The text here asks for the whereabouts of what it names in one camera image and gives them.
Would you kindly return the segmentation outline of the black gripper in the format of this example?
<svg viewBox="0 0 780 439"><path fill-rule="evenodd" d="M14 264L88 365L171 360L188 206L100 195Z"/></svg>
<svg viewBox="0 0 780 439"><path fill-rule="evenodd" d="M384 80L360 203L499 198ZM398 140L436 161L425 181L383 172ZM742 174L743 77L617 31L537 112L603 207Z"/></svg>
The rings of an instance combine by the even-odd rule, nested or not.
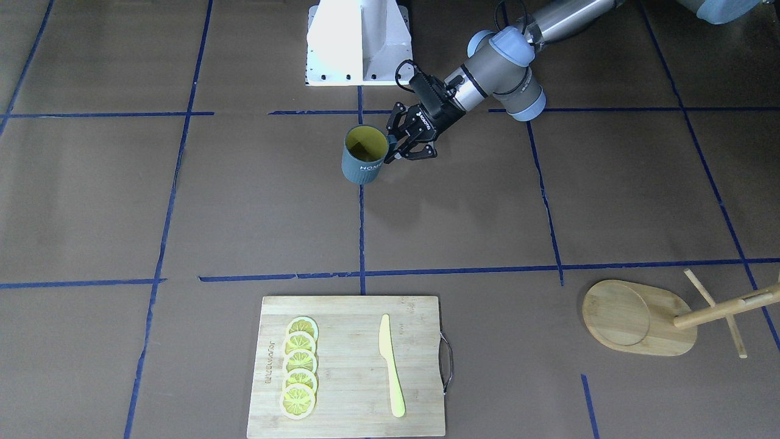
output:
<svg viewBox="0 0 780 439"><path fill-rule="evenodd" d="M436 158L438 153L434 141L465 114L466 111L454 99L434 103L431 108L426 108L423 102L410 107L396 102L386 125L388 153L384 164L401 159Z"/></svg>

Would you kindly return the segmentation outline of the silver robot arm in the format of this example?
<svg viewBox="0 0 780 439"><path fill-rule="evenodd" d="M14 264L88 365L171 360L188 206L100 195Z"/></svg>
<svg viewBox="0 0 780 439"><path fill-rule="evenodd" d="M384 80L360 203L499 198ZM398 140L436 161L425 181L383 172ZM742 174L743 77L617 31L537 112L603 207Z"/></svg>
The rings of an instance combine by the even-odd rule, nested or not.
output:
<svg viewBox="0 0 780 439"><path fill-rule="evenodd" d="M536 55L581 34L621 4L553 1L532 13L523 9L514 23L474 34L466 60L445 79L405 59L400 66L413 69L405 91L415 94L418 103L393 106L386 123L388 151L383 162L435 158L438 137L487 98L499 101L514 120L533 120L547 103L530 66Z"/></svg>

